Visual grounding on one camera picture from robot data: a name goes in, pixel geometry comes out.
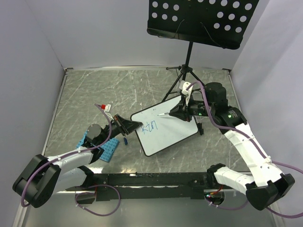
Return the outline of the white board with black frame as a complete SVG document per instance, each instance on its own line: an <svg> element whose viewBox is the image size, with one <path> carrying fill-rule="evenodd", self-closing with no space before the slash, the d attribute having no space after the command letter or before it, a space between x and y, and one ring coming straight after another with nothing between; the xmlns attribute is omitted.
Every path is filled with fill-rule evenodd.
<svg viewBox="0 0 303 227"><path fill-rule="evenodd" d="M198 133L194 118L190 122L162 115L175 107L181 96L170 98L131 115L132 121L141 122L136 135L145 156L150 157Z"/></svg>

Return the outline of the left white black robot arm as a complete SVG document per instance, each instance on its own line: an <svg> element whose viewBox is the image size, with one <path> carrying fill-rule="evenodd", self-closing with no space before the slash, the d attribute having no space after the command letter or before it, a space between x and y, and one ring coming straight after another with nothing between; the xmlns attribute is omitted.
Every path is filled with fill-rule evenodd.
<svg viewBox="0 0 303 227"><path fill-rule="evenodd" d="M87 165L101 157L103 145L119 134L129 135L142 125L118 114L104 128L90 125L75 150L52 157L34 156L13 183L13 191L21 196L22 202L39 208L59 191L72 187L90 189L94 174Z"/></svg>

